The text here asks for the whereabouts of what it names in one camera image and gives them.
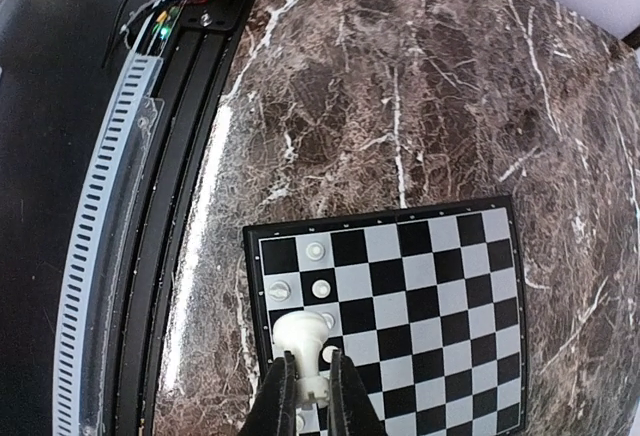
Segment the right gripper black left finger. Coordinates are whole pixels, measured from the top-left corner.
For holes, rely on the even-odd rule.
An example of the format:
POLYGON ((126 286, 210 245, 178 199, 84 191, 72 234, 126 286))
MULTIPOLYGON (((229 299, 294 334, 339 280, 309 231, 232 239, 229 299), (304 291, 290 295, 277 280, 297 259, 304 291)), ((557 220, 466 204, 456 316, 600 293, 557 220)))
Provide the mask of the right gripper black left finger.
POLYGON ((296 365, 285 351, 274 360, 242 426, 242 434, 292 436, 296 434, 296 365))

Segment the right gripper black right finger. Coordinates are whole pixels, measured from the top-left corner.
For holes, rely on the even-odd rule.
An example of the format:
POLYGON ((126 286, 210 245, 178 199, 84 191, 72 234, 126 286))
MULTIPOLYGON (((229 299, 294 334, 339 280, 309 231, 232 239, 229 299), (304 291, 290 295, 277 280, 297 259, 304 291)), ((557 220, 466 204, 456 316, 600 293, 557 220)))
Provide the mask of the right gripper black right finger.
POLYGON ((341 350, 330 363, 327 423, 333 436, 386 435, 353 361, 341 350))

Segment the black and white chessboard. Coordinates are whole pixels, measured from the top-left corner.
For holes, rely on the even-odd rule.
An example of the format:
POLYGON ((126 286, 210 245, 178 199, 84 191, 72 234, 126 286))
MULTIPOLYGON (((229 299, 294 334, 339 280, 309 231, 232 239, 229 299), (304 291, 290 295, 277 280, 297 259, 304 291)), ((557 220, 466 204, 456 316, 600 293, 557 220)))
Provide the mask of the black and white chessboard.
POLYGON ((350 357, 390 435, 515 435, 526 425, 524 284, 512 200, 494 196, 243 231, 259 366, 273 327, 330 313, 326 346, 350 357), (325 246, 319 261, 306 246, 325 246), (316 280, 331 294, 315 298, 316 280), (291 288, 277 303, 278 280, 291 288))

